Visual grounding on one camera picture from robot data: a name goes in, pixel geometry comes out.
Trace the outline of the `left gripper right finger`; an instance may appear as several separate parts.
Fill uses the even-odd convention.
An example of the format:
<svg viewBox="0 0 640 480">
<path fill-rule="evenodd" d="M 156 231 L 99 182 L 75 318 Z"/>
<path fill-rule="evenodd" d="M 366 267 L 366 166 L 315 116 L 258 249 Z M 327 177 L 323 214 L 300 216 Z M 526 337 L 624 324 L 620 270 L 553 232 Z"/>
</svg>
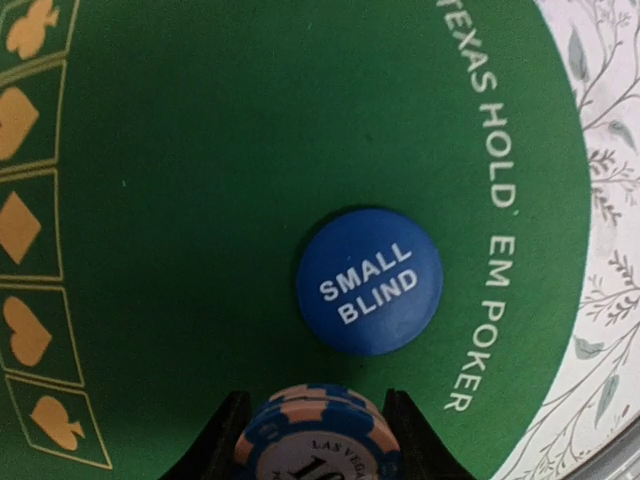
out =
<svg viewBox="0 0 640 480">
<path fill-rule="evenodd" d="M 382 414 L 399 442 L 403 479 L 475 479 L 447 449 L 406 391 L 388 389 Z"/>
</svg>

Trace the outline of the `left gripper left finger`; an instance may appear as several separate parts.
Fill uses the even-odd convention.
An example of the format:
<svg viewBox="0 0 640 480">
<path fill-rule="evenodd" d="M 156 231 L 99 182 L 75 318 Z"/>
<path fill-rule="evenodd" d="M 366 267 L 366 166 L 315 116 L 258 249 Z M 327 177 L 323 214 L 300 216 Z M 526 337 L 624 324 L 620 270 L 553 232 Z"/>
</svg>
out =
<svg viewBox="0 0 640 480">
<path fill-rule="evenodd" d="M 234 450 L 250 420 L 250 394 L 231 391 L 186 453 L 167 471 L 167 480 L 237 479 Z"/>
</svg>

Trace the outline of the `blue small blind button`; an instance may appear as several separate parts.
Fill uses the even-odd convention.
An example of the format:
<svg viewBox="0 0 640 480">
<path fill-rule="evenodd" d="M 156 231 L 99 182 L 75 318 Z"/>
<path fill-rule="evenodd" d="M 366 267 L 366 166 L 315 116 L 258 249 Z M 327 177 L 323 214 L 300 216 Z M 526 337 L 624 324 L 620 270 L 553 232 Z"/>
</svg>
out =
<svg viewBox="0 0 640 480">
<path fill-rule="evenodd" d="M 439 251 L 409 217 L 357 209 L 320 229 L 296 275 L 311 331 L 342 353 L 375 356 L 401 349 L 433 319 L 443 291 Z"/>
</svg>

